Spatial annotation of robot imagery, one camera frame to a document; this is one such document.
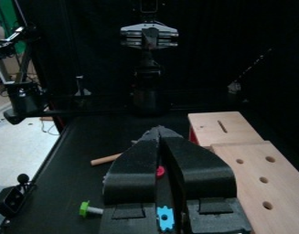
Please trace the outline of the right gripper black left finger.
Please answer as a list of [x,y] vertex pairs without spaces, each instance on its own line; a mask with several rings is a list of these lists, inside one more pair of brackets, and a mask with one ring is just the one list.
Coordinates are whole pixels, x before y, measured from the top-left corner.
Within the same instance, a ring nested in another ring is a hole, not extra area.
[[109,168],[99,234],[157,234],[159,131],[154,127]]

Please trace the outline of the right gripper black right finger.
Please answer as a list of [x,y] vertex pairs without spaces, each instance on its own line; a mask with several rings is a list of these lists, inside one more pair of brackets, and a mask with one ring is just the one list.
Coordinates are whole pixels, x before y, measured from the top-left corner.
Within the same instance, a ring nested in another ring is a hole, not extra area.
[[162,127],[159,135],[180,233],[250,234],[232,167],[172,129]]

